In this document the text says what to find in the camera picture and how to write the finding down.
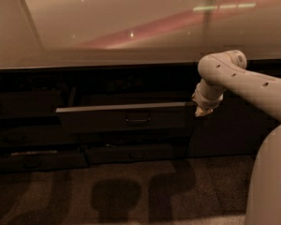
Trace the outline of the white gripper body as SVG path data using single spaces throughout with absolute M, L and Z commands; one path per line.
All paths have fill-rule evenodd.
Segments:
M 196 86 L 195 92 L 192 95 L 192 100 L 198 107 L 205 111 L 213 110 L 217 108 L 223 100 L 224 92 L 224 87 L 201 80 Z

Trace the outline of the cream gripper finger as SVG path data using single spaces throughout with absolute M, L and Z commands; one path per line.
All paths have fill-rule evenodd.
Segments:
M 213 111 L 214 111 L 213 109 L 203 109 L 200 106 L 198 106 L 195 111 L 195 116 L 196 117 L 206 116 L 206 115 L 212 113 Z

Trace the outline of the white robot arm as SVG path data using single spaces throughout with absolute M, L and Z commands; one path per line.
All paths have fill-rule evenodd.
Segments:
M 281 225 L 281 79 L 246 69 L 238 51 L 211 53 L 198 64 L 200 82 L 192 100 L 196 116 L 211 113 L 225 91 L 241 97 L 280 122 L 263 141 L 253 167 L 245 225 Z

